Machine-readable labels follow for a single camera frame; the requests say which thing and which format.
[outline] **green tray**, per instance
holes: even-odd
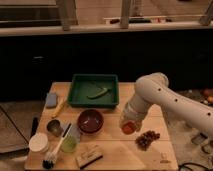
[[[99,93],[102,87],[110,90],[98,98],[88,98]],[[117,75],[75,74],[68,95],[68,103],[73,107],[115,107],[119,103]]]

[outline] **white cup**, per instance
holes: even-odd
[[[45,152],[49,148],[49,141],[45,133],[36,133],[29,142],[29,148],[33,152]]]

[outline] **glass cup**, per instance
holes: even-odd
[[[77,140],[72,135],[67,135],[61,144],[61,150],[65,153],[72,153],[77,146]]]
[[[53,119],[47,124],[47,130],[56,137],[59,137],[64,131],[57,119]]]

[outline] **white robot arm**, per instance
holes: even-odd
[[[175,93],[168,88],[168,84],[167,77],[162,73],[142,76],[136,81],[135,93],[121,115],[123,132],[131,134],[139,131],[148,109],[157,104],[181,116],[189,125],[213,139],[213,108]]]

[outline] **dark red bowl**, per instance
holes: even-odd
[[[78,117],[77,125],[79,129],[86,134],[98,132],[103,126],[104,118],[102,114],[94,109],[83,111]]]

